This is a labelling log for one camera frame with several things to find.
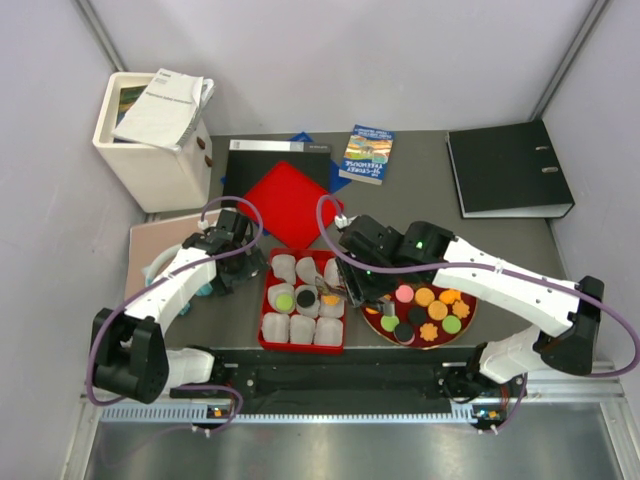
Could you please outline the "metal tongs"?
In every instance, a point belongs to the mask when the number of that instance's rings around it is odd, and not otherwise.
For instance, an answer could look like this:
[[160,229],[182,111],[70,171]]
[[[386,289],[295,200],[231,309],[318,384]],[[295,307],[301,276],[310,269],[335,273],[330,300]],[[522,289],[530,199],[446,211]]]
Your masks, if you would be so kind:
[[315,285],[322,295],[336,295],[353,307],[362,310],[372,307],[381,311],[380,315],[396,315],[396,306],[393,300],[387,299],[385,293],[378,287],[374,287],[367,281],[358,281],[355,278],[341,280],[340,286],[330,287],[320,277]]

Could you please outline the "red cookie box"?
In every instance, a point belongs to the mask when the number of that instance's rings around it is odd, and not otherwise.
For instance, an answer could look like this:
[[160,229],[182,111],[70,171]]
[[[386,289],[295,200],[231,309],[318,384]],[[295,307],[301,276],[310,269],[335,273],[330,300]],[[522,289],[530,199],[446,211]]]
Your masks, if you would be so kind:
[[271,251],[258,342],[265,350],[339,355],[345,344],[346,301],[334,255],[323,250]]

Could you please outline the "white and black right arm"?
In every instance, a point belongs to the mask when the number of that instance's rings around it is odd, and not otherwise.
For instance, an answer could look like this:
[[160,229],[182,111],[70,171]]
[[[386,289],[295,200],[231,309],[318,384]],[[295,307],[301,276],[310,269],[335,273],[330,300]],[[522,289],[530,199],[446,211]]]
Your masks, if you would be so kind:
[[376,302],[402,284],[458,290],[529,322],[525,330],[476,347],[467,384],[487,396],[525,373],[551,368],[574,376],[592,373],[604,296],[601,280],[548,279],[474,247],[426,221],[404,233],[368,215],[334,220],[345,250],[338,270],[352,304]]

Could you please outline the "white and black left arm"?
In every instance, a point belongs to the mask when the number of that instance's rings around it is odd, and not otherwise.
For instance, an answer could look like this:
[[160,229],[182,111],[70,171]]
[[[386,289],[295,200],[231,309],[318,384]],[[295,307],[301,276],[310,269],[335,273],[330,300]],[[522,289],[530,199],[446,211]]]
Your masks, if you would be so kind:
[[268,268],[256,245],[254,223],[233,210],[221,210],[212,225],[179,244],[162,272],[132,301],[104,308],[92,326],[90,390],[102,389],[143,404],[162,393],[193,384],[205,396],[226,387],[225,370],[204,347],[171,350],[165,334],[201,290],[227,296]]

